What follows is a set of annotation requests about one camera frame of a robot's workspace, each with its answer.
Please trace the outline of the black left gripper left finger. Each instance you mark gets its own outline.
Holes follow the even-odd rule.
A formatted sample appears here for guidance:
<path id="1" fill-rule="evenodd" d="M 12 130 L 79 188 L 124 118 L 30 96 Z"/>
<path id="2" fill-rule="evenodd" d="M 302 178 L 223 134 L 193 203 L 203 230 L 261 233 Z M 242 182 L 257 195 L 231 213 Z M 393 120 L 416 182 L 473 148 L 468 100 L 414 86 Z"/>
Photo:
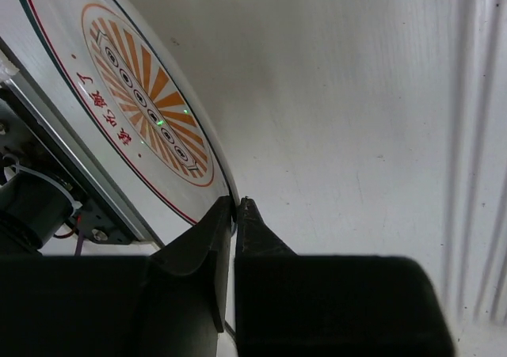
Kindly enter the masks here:
<path id="1" fill-rule="evenodd" d="M 232 199 L 149 256 L 42 256 L 1 226 L 4 356 L 213 356 Z"/>

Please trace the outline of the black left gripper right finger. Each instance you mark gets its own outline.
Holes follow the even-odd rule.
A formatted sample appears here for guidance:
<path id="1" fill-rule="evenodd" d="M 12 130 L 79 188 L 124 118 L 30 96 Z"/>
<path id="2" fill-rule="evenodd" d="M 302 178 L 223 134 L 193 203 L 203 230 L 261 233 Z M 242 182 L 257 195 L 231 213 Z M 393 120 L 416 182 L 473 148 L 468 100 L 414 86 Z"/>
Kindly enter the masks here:
<path id="1" fill-rule="evenodd" d="M 234 316 L 240 356 L 453 356 L 423 268 L 403 256 L 299 255 L 238 207 Z"/>

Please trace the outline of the orange sunburst plate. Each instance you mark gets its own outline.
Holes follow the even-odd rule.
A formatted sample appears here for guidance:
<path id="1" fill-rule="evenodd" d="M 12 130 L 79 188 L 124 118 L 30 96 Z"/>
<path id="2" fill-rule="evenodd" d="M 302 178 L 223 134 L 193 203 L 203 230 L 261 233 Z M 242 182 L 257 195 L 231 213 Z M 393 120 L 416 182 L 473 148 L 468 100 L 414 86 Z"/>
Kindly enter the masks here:
<path id="1" fill-rule="evenodd" d="M 57 76 L 96 131 L 189 224 L 237 191 L 176 63 L 128 0 L 18 0 Z"/>

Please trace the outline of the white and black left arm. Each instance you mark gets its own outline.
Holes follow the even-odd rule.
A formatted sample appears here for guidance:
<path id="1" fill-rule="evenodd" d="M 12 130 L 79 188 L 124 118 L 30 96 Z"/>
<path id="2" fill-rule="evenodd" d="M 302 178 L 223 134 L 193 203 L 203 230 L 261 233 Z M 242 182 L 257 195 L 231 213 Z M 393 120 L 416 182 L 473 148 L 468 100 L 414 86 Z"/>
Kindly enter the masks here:
<path id="1" fill-rule="evenodd" d="M 1 180 L 4 356 L 453 356 L 421 266 L 401 256 L 300 256 L 250 198 L 222 196 L 150 256 L 42 256 L 78 199 L 11 155 Z"/>

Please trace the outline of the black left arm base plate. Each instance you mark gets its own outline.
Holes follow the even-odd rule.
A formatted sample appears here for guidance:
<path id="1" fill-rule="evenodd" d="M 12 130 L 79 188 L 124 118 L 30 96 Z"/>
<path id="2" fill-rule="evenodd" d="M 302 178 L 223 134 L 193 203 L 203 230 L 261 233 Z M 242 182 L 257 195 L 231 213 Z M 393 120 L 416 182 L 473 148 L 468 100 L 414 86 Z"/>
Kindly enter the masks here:
<path id="1" fill-rule="evenodd" d="M 1 250 L 38 253 L 49 241 L 77 236 L 129 245 L 120 229 L 66 173 L 1 97 Z"/>

